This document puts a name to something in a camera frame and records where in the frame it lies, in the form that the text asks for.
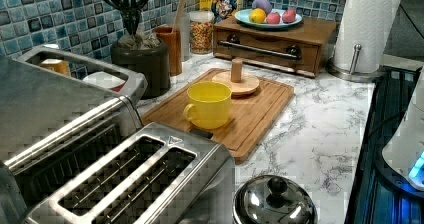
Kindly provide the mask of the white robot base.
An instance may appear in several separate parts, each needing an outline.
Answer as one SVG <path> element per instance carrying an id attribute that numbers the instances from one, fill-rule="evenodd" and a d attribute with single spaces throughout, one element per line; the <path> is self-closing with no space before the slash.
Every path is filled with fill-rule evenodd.
<path id="1" fill-rule="evenodd" d="M 376 168 L 394 188 L 422 199 L 423 68 L 386 67 L 382 84 L 382 144 Z"/>

